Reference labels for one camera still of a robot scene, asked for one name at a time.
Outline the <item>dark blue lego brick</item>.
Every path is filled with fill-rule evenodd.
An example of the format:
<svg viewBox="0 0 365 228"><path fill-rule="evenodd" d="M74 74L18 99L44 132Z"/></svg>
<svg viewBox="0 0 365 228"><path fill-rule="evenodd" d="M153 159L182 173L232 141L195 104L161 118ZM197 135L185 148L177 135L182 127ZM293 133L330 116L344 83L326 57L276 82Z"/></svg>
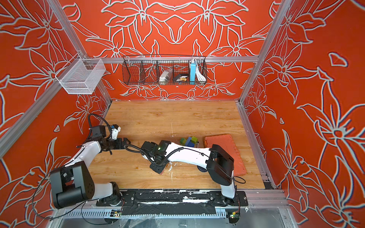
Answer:
<svg viewBox="0 0 365 228"><path fill-rule="evenodd" d="M195 144L192 142L192 137L188 137L186 143L185 143L185 146L187 147L194 147Z"/></svg>

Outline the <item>lime lego brick lone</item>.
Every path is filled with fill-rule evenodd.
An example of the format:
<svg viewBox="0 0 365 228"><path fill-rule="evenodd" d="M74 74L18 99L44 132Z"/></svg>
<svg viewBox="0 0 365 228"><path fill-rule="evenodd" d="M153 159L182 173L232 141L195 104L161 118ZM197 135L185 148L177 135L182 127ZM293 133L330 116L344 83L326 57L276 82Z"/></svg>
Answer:
<svg viewBox="0 0 365 228"><path fill-rule="evenodd" d="M193 144L197 144L197 143L198 143L198 138L196 138L196 137L192 136L192 137L191 137L191 142L192 142Z"/></svg>

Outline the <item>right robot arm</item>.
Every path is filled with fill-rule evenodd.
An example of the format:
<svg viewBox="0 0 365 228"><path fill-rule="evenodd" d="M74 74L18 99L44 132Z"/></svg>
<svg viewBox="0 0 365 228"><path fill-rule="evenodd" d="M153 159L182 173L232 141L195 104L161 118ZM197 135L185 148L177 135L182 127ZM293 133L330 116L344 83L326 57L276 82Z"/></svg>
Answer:
<svg viewBox="0 0 365 228"><path fill-rule="evenodd" d="M141 154L151 164L150 169L161 174L169 162L184 162L205 169L211 179L220 185L223 197L236 196L234 159L219 145L193 148L162 140L160 144L144 142Z"/></svg>

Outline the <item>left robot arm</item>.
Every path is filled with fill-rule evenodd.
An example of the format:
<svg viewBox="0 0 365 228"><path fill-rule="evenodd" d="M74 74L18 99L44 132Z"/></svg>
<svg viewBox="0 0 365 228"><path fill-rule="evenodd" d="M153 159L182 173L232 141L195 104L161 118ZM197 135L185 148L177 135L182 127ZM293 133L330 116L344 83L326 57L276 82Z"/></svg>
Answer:
<svg viewBox="0 0 365 228"><path fill-rule="evenodd" d="M121 150L130 143L126 138L118 138L120 131L121 127L117 124L91 127L76 155L50 172L52 202L57 209L89 200L98 200L103 206L123 204L124 199L116 182L94 183L88 170L99 153Z"/></svg>

